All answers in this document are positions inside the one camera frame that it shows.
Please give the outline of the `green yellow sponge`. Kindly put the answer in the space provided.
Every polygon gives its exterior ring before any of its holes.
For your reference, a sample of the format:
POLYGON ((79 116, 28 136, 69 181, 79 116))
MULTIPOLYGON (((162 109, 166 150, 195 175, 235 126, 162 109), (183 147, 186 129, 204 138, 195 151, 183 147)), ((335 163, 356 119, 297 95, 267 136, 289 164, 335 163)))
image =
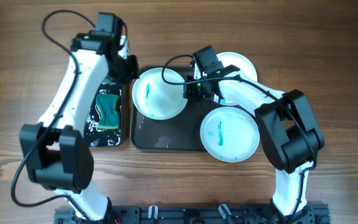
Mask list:
POLYGON ((119 129, 121 126, 117 102, 119 96, 112 94, 98 94, 96 96, 96 109, 100 115, 99 129, 119 129))

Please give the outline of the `white plate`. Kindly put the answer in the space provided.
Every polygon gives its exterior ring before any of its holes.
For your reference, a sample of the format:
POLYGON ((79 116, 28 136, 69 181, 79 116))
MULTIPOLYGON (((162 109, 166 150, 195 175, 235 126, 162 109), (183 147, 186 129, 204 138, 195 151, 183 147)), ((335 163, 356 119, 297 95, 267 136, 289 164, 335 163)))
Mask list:
POLYGON ((150 119, 165 120, 181 113, 188 100, 183 97, 183 77, 167 68, 143 72, 132 88, 132 100, 139 112, 150 119))
MULTIPOLYGON (((235 52, 221 52, 217 54, 217 58, 218 60, 220 60, 224 67, 227 67, 229 65, 234 65, 238 68, 240 68, 240 70, 244 73, 241 74, 241 77, 244 78, 245 76, 248 77, 249 79, 257 82, 257 72, 256 69, 254 67, 254 65, 252 64, 252 62, 246 58, 245 56, 239 54, 239 53, 235 53, 235 52)), ((219 82, 219 88, 223 87, 223 90, 229 90, 229 83, 230 84, 234 84, 234 80, 225 80, 225 81, 221 81, 219 82)), ((245 110, 251 111, 253 113, 253 111, 255 110, 255 106, 249 101, 244 101, 241 104, 237 104, 236 101, 231 101, 231 98, 227 99, 227 98, 223 98, 220 101, 220 104, 223 106, 236 106, 239 105, 241 107, 243 107, 245 110)), ((214 95, 214 101, 217 103, 219 100, 219 97, 217 95, 214 95)))
POLYGON ((257 150, 260 134, 254 119, 239 108, 225 106, 210 111, 200 127, 204 148, 216 159, 240 162, 257 150))

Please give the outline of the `white plate front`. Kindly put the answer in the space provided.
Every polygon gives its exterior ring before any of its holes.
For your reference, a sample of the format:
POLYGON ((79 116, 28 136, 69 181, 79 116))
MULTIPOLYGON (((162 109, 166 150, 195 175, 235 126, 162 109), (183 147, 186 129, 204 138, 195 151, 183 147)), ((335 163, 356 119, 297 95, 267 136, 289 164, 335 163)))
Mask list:
POLYGON ((239 108, 225 106, 210 111, 200 127, 204 148, 216 159, 240 162, 257 150, 260 134, 254 119, 239 108))

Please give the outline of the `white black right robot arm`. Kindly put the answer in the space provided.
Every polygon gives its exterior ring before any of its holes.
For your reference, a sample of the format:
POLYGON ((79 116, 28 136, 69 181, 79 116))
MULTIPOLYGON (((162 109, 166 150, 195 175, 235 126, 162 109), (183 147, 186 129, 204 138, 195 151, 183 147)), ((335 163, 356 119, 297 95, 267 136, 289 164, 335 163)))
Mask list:
POLYGON ((306 183, 317 165, 324 137, 307 97, 300 90, 274 90, 246 77, 241 71, 195 80, 183 85, 185 98, 211 99, 217 94, 247 111, 257 125, 268 161, 276 170, 274 212, 282 223, 293 223, 306 215, 306 183))

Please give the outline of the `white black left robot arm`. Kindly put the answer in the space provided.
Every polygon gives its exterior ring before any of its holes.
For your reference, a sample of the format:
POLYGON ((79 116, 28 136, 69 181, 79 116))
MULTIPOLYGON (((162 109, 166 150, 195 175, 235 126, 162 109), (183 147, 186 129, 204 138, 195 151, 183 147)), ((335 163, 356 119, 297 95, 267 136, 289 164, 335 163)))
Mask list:
POLYGON ((105 79, 126 84, 139 73, 128 55, 127 35, 95 31, 78 34, 71 43, 63 81, 37 124, 23 125, 19 139, 31 182, 55 192, 72 207, 77 223, 120 223, 111 200, 92 180, 94 158, 84 137, 89 109, 105 79))

